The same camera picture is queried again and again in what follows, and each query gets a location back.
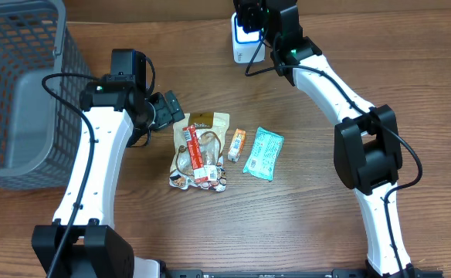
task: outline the wooden tabletop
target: wooden tabletop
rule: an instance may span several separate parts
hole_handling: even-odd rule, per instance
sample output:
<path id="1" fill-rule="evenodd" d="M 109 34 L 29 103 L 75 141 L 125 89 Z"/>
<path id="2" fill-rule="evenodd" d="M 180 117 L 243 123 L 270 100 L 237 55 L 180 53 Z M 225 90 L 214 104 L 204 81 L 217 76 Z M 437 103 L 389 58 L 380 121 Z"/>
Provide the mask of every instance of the wooden tabletop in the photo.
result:
<path id="1" fill-rule="evenodd" d="M 451 277 L 451 10 L 310 15 L 301 24 L 354 91 L 396 112 L 425 171 L 398 194 L 405 247 L 415 266 Z M 171 129 L 126 150 L 114 217 L 135 255 L 210 271 L 364 267 L 365 228 L 334 170 L 333 127 L 284 78 L 244 77 L 228 20 L 69 28 L 95 75 L 108 73 L 113 48 L 138 49 L 154 62 L 156 88 L 173 90 L 183 110 L 231 115 L 226 144 L 237 127 L 249 134 L 240 161 L 225 164 L 223 193 L 170 188 Z M 272 182 L 242 174 L 257 127 L 285 137 Z M 406 182 L 416 169 L 403 154 Z M 63 191 L 0 189 L 0 277 L 45 276 L 30 239 Z"/>

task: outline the wooden table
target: wooden table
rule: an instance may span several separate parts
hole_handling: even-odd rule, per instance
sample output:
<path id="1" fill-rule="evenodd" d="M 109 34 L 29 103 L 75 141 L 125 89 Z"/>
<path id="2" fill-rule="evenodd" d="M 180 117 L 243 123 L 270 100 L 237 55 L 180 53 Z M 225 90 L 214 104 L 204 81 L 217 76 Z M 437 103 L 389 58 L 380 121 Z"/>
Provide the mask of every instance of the wooden table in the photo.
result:
<path id="1" fill-rule="evenodd" d="M 312 15 L 305 34 L 366 100 L 388 104 L 400 134 L 424 164 L 419 185 L 399 192 L 405 246 L 415 266 L 451 277 L 451 10 Z M 115 201 L 116 231 L 144 258 L 172 268 L 331 270 L 364 267 L 365 228 L 354 194 L 335 173 L 333 127 L 284 78 L 244 77 L 232 60 L 228 20 L 71 25 L 95 75 L 109 71 L 113 48 L 153 60 L 156 88 L 173 90 L 187 112 L 231 115 L 226 138 L 249 132 L 228 188 L 217 194 L 168 186 L 172 130 L 126 151 Z M 256 68 L 270 66 L 268 60 Z M 242 174 L 257 127 L 286 138 L 273 182 Z M 401 181 L 415 177 L 404 153 Z M 43 277 L 30 246 L 35 225 L 50 223 L 63 188 L 0 189 L 0 277 Z"/>

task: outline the gray plastic bin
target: gray plastic bin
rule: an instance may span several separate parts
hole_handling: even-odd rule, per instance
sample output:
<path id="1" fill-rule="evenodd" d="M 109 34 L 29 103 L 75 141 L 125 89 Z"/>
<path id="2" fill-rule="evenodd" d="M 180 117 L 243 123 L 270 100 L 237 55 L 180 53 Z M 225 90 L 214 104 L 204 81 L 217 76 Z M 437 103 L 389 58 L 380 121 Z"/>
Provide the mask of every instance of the gray plastic bin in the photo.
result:
<path id="1" fill-rule="evenodd" d="M 59 1 L 0 1 L 0 187 L 67 185 L 80 141 L 80 118 L 41 85 L 51 73 L 90 71 L 66 28 Z M 49 87 L 78 106 L 87 80 Z"/>

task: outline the turquoise packet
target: turquoise packet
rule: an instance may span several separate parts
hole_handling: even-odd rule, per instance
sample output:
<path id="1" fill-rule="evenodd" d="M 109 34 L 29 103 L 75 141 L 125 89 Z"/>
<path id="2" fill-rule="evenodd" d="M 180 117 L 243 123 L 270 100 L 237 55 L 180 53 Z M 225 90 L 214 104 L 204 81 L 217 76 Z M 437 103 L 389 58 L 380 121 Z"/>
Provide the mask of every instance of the turquoise packet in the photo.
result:
<path id="1" fill-rule="evenodd" d="M 273 180 L 273 169 L 284 143 L 284 136 L 258 127 L 251 155 L 242 170 L 257 178 Z"/>

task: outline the teal pouch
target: teal pouch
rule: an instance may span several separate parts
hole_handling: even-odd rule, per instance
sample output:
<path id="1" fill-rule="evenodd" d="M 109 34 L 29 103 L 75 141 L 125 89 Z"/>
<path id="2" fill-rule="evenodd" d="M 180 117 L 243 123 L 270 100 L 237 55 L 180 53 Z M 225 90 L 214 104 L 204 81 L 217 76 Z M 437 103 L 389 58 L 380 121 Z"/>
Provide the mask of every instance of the teal pouch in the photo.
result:
<path id="1" fill-rule="evenodd" d="M 257 178 L 273 180 L 273 169 L 284 143 L 284 137 L 258 127 L 251 155 L 242 170 Z"/>

